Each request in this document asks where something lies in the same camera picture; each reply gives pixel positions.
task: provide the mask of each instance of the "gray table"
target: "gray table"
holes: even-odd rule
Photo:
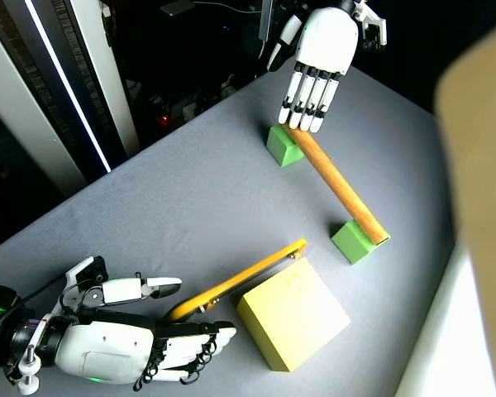
[[[85,256],[102,255],[112,277],[139,270],[183,279],[173,297],[123,307],[160,316],[305,237],[305,256],[349,327],[294,373],[272,372],[225,299],[199,319],[230,320],[239,331],[201,379],[141,393],[393,395],[453,247],[436,120],[356,69],[342,82],[317,139],[393,237],[350,266],[329,239],[349,220],[345,209],[307,160],[280,169],[265,149],[290,70],[258,79],[2,244],[0,284],[25,295]],[[34,300],[39,314],[61,288]],[[40,378],[40,397],[133,395],[129,385],[55,368]],[[0,395],[17,395],[1,371]]]

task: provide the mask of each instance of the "white robotic hand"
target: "white robotic hand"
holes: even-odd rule
[[[296,65],[279,112],[279,123],[289,121],[291,128],[319,131],[340,77],[347,73],[355,55],[358,27],[353,17],[362,23],[366,49],[374,45],[379,49],[386,44],[385,20],[364,2],[340,0],[335,7],[315,10],[307,19],[299,39]],[[374,39],[370,38],[373,31],[370,25],[378,27],[377,31],[374,30]],[[280,40],[290,43],[299,26],[296,16],[290,18]]]

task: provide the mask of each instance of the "robotic hand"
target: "robotic hand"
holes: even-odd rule
[[[279,123],[285,124],[289,119],[291,128],[318,132],[322,126],[340,77],[346,75],[355,55],[358,27],[353,18],[362,25],[364,50],[382,50],[387,44],[386,21],[365,1],[338,0],[334,3],[332,7],[312,12],[303,27],[296,65],[279,112]],[[276,55],[290,45],[302,24],[296,15],[289,19],[270,56],[268,69]]]
[[[0,367],[21,395],[39,389],[42,366],[100,383],[196,381],[213,356],[236,334],[232,323],[160,323],[144,316],[99,310],[177,292],[180,279],[109,280],[101,256],[66,273],[66,286],[51,313],[32,319],[26,299],[0,285]]]

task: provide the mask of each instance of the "wooden stick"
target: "wooden stick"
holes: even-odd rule
[[[389,234],[347,183],[323,149],[314,141],[310,132],[304,132],[299,129],[293,130],[288,126],[283,127],[370,240],[375,245],[387,240]]]

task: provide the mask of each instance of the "table surface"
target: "table surface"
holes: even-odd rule
[[[307,160],[281,169],[265,149],[291,69],[257,79],[4,242],[0,284],[26,295],[101,255],[111,277],[183,280],[176,295],[120,308],[159,317],[305,237],[304,255],[351,325],[295,372],[272,372],[223,299],[193,320],[232,321],[228,348],[194,385],[158,382],[141,393],[393,396],[454,243],[436,120],[357,69],[342,80],[316,138],[392,236],[351,266],[330,240],[350,215]],[[61,289],[32,307],[46,313]],[[133,393],[56,368],[40,378],[40,397]],[[0,395],[17,395],[1,371]]]

